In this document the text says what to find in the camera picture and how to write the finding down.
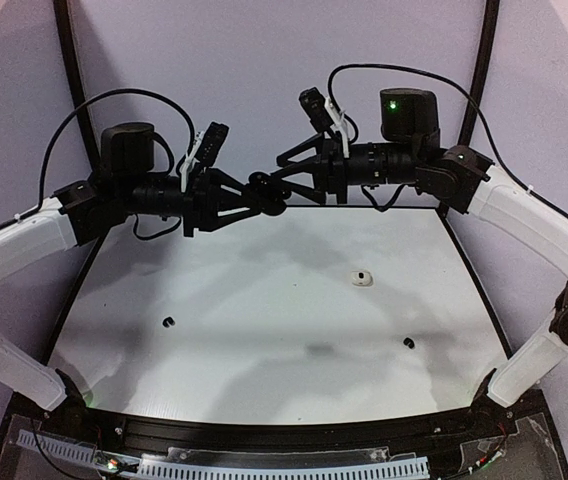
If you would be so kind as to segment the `black earbud charging case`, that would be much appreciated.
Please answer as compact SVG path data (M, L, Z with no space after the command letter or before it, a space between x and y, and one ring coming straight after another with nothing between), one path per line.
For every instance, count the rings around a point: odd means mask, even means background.
M248 178L248 190L259 207L268 216L279 216L287 208L291 190L279 179L264 172L254 172Z

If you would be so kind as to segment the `white earbud charging case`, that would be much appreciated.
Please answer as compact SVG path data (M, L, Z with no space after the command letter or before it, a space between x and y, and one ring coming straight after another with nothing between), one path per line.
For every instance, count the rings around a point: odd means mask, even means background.
M368 270L357 270L351 272L351 283L357 287L370 287L374 283L373 276Z

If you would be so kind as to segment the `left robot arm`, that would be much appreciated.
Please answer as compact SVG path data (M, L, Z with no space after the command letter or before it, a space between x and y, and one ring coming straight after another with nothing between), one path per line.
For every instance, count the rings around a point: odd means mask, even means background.
M0 228L0 281L56 252L85 245L134 215L177 217L190 236L259 214L258 194L213 163L228 134L211 123L197 135L179 174L154 169L154 148L166 144L154 126L129 122L103 131L97 177L43 200L34 213ZM0 335L0 383L53 412L82 400L74 382Z

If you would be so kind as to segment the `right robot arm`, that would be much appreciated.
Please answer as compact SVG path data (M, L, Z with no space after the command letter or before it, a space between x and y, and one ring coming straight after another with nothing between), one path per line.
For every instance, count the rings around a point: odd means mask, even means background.
M286 189L315 203L328 195L343 204L349 186L395 184L435 197L520 241L567 279L547 319L504 364L482 380L473 403L507 408L568 357L568 219L520 186L505 168L462 145L440 146L433 92L391 88L380 92L383 142L349 141L346 116L317 88L299 102L316 133L277 158L277 177L313 177L312 187Z

